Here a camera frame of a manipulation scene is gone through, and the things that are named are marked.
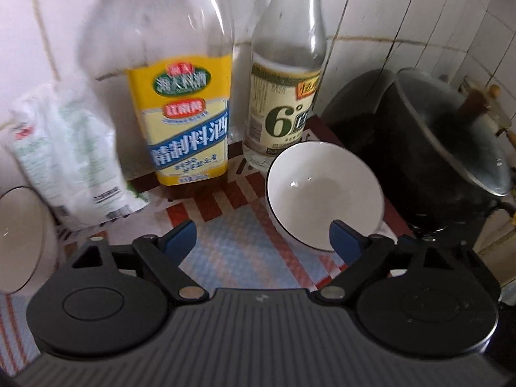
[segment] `glass bottle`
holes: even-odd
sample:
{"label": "glass bottle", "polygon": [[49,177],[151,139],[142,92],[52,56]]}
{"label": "glass bottle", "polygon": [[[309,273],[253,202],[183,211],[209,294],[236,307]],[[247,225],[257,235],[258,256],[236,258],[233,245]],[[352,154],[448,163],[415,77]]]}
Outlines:
{"label": "glass bottle", "polygon": [[226,180],[232,48],[227,0],[100,0],[87,25],[79,62],[97,80],[126,72],[171,199]]}
{"label": "glass bottle", "polygon": [[254,30],[243,153],[261,171],[301,139],[326,56],[322,17],[321,0],[272,0]]}

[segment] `red logo on packet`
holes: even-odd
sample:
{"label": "red logo on packet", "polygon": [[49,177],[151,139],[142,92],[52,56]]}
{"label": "red logo on packet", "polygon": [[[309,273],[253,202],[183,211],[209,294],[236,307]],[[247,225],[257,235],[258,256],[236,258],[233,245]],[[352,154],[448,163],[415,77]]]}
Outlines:
{"label": "red logo on packet", "polygon": [[182,119],[195,116],[206,110],[204,99],[187,99],[171,102],[163,106],[163,115],[169,119]]}
{"label": "red logo on packet", "polygon": [[34,132],[32,126],[22,126],[18,131],[15,132],[15,140],[23,140]]}
{"label": "red logo on packet", "polygon": [[167,74],[170,77],[180,76],[181,74],[192,74],[194,73],[194,66],[191,62],[178,62],[177,64],[167,65]]}

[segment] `white bowl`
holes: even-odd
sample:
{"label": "white bowl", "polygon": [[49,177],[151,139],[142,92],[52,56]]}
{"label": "white bowl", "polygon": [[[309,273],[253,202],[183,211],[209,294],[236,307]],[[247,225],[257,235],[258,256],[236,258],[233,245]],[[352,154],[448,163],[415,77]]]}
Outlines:
{"label": "white bowl", "polygon": [[283,151],[269,169],[265,192],[278,232],[317,253],[334,252],[329,237],[333,220],[368,236],[383,219],[383,193],[371,169],[328,142],[306,141]]}
{"label": "white bowl", "polygon": [[57,253],[54,220],[32,189],[0,197],[0,293],[33,295],[52,275]]}

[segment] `yellow label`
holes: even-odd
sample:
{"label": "yellow label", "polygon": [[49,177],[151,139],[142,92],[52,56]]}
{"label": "yellow label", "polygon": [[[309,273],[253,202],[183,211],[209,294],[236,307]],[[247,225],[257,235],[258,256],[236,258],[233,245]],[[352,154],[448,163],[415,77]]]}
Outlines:
{"label": "yellow label", "polygon": [[171,186],[224,174],[231,55],[161,60],[127,76],[159,182]]}
{"label": "yellow label", "polygon": [[284,73],[253,64],[246,134],[249,148],[275,156],[301,139],[319,74]]}

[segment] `plastic bag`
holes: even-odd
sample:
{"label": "plastic bag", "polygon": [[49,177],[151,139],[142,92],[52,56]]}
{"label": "plastic bag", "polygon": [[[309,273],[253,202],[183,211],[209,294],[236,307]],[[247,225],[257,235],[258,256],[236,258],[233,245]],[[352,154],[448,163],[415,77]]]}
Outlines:
{"label": "plastic bag", "polygon": [[143,208],[127,188],[115,130],[88,79],[45,84],[13,103],[8,146],[58,220],[80,230]]}

